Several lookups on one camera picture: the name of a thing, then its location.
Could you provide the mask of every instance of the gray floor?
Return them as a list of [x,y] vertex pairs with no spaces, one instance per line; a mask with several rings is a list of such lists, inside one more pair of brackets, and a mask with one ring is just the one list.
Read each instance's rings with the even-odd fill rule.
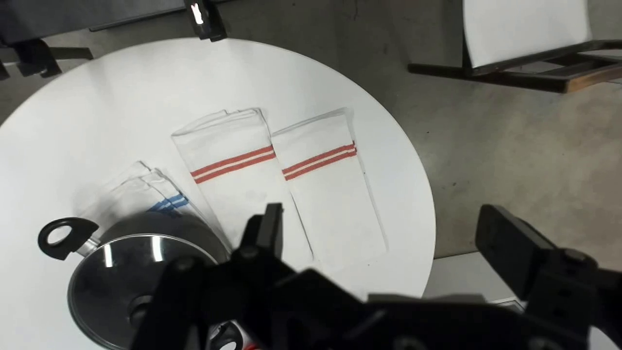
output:
[[[231,38],[313,57],[364,86],[414,143],[435,197],[437,256],[472,252],[480,205],[503,205],[558,246],[622,269],[622,86],[575,96],[406,75],[406,61],[447,61],[451,0],[235,0],[222,7]],[[593,0],[597,38],[622,40],[622,3]],[[185,16],[56,46],[89,46],[97,57],[167,38],[187,38]],[[0,121],[45,81],[0,82]]]

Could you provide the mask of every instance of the folded towel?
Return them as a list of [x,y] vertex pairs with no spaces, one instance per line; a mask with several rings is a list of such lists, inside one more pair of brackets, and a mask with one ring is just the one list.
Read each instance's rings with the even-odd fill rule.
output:
[[173,143],[233,248],[251,217],[282,203],[284,259],[299,267],[313,261],[259,110],[208,116],[175,133]]
[[107,186],[91,189],[88,201],[80,201],[78,215],[95,222],[99,240],[117,222],[144,215],[163,213],[169,217],[196,217],[196,209],[159,170],[138,162]]
[[387,254],[344,110],[284,129],[272,145],[321,267],[340,271]]

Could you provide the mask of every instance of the stainless steel pot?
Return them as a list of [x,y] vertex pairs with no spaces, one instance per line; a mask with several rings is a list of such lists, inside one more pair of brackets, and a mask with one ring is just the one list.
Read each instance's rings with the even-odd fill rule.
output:
[[[60,228],[70,234],[51,242]],[[76,326],[105,349],[130,347],[165,263],[198,257],[210,267],[229,259],[229,250],[196,219],[144,215],[119,222],[97,240],[95,232],[97,224],[89,221],[62,219],[41,230],[39,250],[58,261],[84,256],[70,281],[68,306]],[[231,343],[241,349],[239,331]]]

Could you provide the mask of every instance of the white round table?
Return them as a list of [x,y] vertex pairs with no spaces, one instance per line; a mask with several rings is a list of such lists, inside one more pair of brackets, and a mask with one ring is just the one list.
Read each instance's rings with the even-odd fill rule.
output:
[[422,296],[435,246],[434,201],[418,154],[387,110],[342,75],[284,49],[175,40],[88,63],[45,86],[2,125],[0,349],[95,349],[68,316],[66,285],[76,261],[45,257],[39,230],[76,217],[76,199],[138,160],[165,170],[202,209],[171,133],[243,108],[261,108],[274,131],[338,108],[354,112],[389,256],[331,279],[358,296]]

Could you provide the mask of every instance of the black handle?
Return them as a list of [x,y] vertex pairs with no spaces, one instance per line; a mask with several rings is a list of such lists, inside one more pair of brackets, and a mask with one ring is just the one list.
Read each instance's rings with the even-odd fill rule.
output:
[[245,347],[245,341],[239,329],[233,324],[226,324],[220,327],[218,335],[210,341],[210,349],[220,350],[231,343],[235,345],[235,350],[241,350]]
[[[72,232],[64,240],[51,244],[51,234],[64,226]],[[84,219],[54,221],[39,232],[39,250],[47,257],[64,261],[72,252],[78,252],[93,236],[93,232],[97,232],[97,224]]]

